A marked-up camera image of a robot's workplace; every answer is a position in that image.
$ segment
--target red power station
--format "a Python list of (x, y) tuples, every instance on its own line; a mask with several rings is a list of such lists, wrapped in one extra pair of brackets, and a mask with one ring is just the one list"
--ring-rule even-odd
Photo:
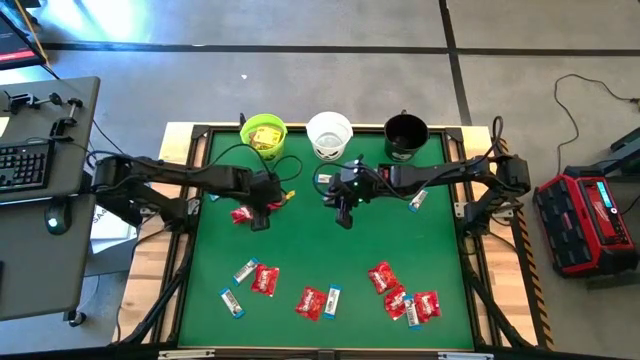
[(567, 167), (533, 194), (553, 267), (564, 277), (635, 269), (638, 254), (606, 178), (587, 169)]

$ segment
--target concrete floor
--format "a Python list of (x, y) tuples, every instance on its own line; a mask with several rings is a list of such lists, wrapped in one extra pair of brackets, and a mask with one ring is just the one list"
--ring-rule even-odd
[[(47, 42), (446, 46), (437, 0), (193, 0), (189, 7), (176, 0), (43, 3), (33, 14)], [(448, 6), (459, 47), (640, 49), (640, 40), (632, 36), (640, 20), (636, 0), (449, 0)], [(353, 122), (382, 123), (408, 109), (429, 124), (461, 123), (447, 55), (50, 55), (63, 78), (101, 77), (96, 120), (136, 155), (157, 155), (168, 121), (229, 121), (241, 111), (304, 122), (317, 112), (335, 110)], [(555, 174), (557, 143), (573, 136), (569, 119), (553, 101), (556, 78), (576, 72), (605, 81), (620, 95), (640, 96), (636, 57), (461, 56), (460, 65), (473, 124), (488, 125), (502, 115), (510, 150), (529, 161), (536, 185)], [(0, 82), (49, 78), (42, 69), (29, 68), (4, 71)], [(638, 126), (637, 108), (596, 85), (568, 79), (559, 96), (581, 131), (580, 139), (563, 149), (565, 165), (601, 159), (611, 141)], [(98, 133), (92, 140), (96, 148), (109, 148)], [(557, 277), (538, 240), (531, 209), (525, 213), (558, 350), (640, 358), (640, 307), (634, 306), (640, 302), (640, 286), (589, 292), (582, 281)], [(628, 219), (638, 215), (635, 211)], [(95, 281), (85, 281), (83, 299)], [(86, 305), (91, 322), (79, 328), (63, 324), (59, 314), (0, 323), (0, 353), (108, 343), (124, 285), (124, 275), (102, 277), (97, 295)]]

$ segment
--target green table surface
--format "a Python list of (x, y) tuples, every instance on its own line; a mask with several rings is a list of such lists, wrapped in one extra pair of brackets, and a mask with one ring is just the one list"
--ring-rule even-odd
[[(213, 137), (211, 159), (238, 143), (237, 133)], [(441, 137), (432, 135), (411, 163), (443, 163)], [(340, 162), (364, 154), (375, 167), (389, 163), (381, 135), (356, 134)], [(205, 196), (189, 278), (180, 346), (274, 347), (334, 349), (472, 349), (469, 313), (457, 253), (452, 200), (445, 186), (429, 188), (420, 211), (407, 202), (379, 198), (354, 209), (354, 226), (335, 223), (335, 210), (322, 205), (311, 184), (321, 163), (304, 133), (290, 133), (285, 155), (298, 156), (302, 174), (283, 184), (296, 195), (271, 215), (271, 228), (251, 232), (249, 224), (233, 225), (231, 199), (212, 202)], [(234, 149), (219, 164), (259, 169), (256, 155)], [(295, 160), (277, 168), (281, 178), (295, 173)], [(252, 273), (235, 287), (232, 276), (251, 257), (280, 268), (273, 297), (252, 292)], [(406, 317), (393, 321), (384, 310), (367, 270), (386, 260), (409, 293), (438, 292), (442, 316), (409, 330)], [(335, 320), (317, 322), (300, 316), (295, 307), (305, 286), (328, 292), (342, 286)], [(234, 319), (218, 295), (229, 287), (246, 314)]]

